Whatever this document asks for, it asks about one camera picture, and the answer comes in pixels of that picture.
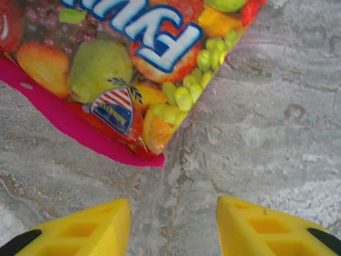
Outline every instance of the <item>shield logo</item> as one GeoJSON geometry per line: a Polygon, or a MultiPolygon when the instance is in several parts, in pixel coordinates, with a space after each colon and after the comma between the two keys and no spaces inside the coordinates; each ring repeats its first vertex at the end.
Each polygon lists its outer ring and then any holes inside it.
{"type": "Polygon", "coordinates": [[[91,113],[116,132],[126,135],[133,121],[133,103],[127,88],[110,89],[99,95],[91,106],[91,113]]]}

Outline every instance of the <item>pink border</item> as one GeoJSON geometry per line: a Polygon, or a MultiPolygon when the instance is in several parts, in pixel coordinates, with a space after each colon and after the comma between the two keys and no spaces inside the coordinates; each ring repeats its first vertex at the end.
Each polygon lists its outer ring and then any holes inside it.
{"type": "Polygon", "coordinates": [[[163,166],[165,161],[163,154],[155,159],[147,159],[134,154],[123,143],[110,140],[105,134],[71,112],[60,99],[39,86],[10,60],[0,57],[0,68],[0,81],[4,81],[10,87],[21,92],[58,130],[75,139],[83,146],[122,164],[141,167],[163,166]],[[20,83],[27,83],[33,89],[27,89],[21,86],[20,83]]]}

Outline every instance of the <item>granite surface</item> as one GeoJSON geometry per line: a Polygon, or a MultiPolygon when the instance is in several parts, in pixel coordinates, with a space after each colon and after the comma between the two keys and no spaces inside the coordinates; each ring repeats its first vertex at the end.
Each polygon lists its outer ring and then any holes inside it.
{"type": "Polygon", "coordinates": [[[0,85],[0,245],[119,197],[127,255],[221,255],[218,195],[315,221],[341,238],[341,1],[272,0],[166,150],[122,166],[57,131],[0,85]]]}

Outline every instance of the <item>printed letter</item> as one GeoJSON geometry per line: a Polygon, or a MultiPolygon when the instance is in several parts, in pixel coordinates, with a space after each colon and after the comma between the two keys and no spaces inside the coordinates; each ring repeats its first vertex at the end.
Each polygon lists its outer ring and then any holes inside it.
{"type": "Polygon", "coordinates": [[[88,11],[92,10],[92,7],[94,7],[95,3],[96,3],[96,0],[82,0],[81,1],[82,6],[88,11]]]}
{"type": "Polygon", "coordinates": [[[149,9],[147,13],[127,26],[125,33],[132,41],[135,41],[137,35],[145,30],[143,44],[153,49],[156,32],[164,19],[174,21],[177,27],[181,25],[181,17],[176,12],[168,7],[157,6],[149,9]]]}
{"type": "Polygon", "coordinates": [[[121,3],[126,3],[126,5],[118,13],[114,14],[110,25],[115,30],[123,32],[128,22],[146,7],[146,0],[102,0],[95,5],[93,12],[97,17],[104,20],[109,12],[121,3]]]}
{"type": "Polygon", "coordinates": [[[161,56],[144,46],[136,51],[136,56],[163,72],[171,73],[180,58],[200,40],[201,34],[202,30],[198,25],[189,23],[185,30],[176,38],[171,38],[164,33],[161,33],[156,38],[156,40],[168,46],[168,49],[161,56]]]}

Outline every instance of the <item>pear illustration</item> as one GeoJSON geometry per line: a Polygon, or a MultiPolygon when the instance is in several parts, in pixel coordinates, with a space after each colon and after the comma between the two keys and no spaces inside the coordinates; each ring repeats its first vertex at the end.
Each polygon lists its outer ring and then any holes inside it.
{"type": "Polygon", "coordinates": [[[90,103],[102,92],[117,87],[112,81],[132,79],[133,64],[126,49],[118,42],[96,40],[80,45],[75,54],[68,85],[74,99],[90,103]]]}

